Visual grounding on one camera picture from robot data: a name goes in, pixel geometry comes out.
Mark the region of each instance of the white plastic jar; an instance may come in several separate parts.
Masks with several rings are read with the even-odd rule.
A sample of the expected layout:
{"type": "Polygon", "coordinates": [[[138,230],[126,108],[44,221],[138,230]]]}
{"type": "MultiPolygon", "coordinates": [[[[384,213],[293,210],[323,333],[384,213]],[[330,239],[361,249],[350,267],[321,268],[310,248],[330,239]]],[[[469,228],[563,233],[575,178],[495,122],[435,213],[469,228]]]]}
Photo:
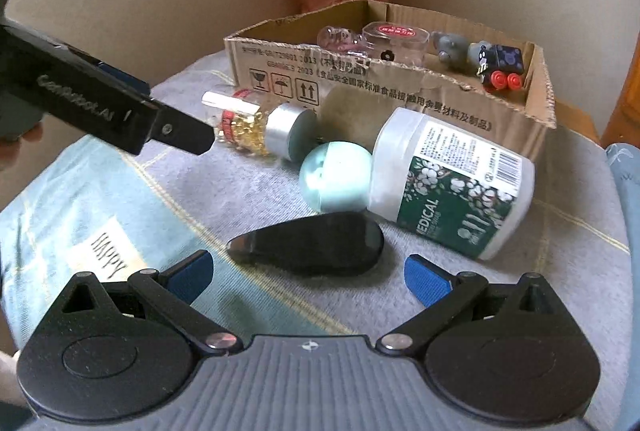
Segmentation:
{"type": "Polygon", "coordinates": [[[533,163],[398,107],[373,150],[369,210],[473,259],[491,259],[533,197],[533,163]]]}

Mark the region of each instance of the red wheel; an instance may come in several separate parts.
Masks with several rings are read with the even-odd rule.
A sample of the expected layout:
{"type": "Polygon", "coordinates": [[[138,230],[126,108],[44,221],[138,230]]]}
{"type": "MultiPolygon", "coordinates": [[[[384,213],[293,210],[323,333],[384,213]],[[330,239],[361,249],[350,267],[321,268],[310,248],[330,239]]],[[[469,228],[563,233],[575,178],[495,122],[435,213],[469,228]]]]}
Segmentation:
{"type": "Polygon", "coordinates": [[[496,70],[493,74],[491,74],[491,84],[494,85],[496,90],[503,90],[507,87],[507,76],[504,72],[500,70],[496,70]]]}
{"type": "Polygon", "coordinates": [[[522,78],[518,74],[509,74],[507,85],[510,90],[519,90],[522,87],[522,78]]]}

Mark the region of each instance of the jar with gold contents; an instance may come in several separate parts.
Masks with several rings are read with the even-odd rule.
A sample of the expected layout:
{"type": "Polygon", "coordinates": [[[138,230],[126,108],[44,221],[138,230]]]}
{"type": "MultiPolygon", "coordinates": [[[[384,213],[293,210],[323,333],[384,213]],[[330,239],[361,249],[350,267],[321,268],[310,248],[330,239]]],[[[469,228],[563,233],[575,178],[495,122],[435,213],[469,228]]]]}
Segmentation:
{"type": "Polygon", "coordinates": [[[279,96],[221,84],[202,103],[216,139],[238,149],[302,162],[316,146],[316,114],[279,96]]]}

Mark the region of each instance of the mint green ball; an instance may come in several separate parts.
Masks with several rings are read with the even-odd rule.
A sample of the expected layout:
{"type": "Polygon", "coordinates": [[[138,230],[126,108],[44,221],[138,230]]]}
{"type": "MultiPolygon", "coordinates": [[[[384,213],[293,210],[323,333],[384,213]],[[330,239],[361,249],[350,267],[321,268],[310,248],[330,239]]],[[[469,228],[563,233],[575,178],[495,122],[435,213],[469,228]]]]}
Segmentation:
{"type": "Polygon", "coordinates": [[[318,212],[360,211],[369,204],[371,153],[351,142],[322,144],[300,168],[300,192],[318,212]]]}

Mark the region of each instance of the green label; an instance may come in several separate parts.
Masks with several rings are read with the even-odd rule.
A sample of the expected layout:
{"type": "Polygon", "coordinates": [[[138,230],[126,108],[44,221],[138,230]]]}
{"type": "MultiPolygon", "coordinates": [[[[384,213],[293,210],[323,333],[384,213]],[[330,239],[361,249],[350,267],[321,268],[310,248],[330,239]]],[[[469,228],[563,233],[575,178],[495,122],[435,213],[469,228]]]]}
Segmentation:
{"type": "Polygon", "coordinates": [[[476,258],[511,210],[514,198],[442,164],[415,157],[398,225],[476,258]]]}

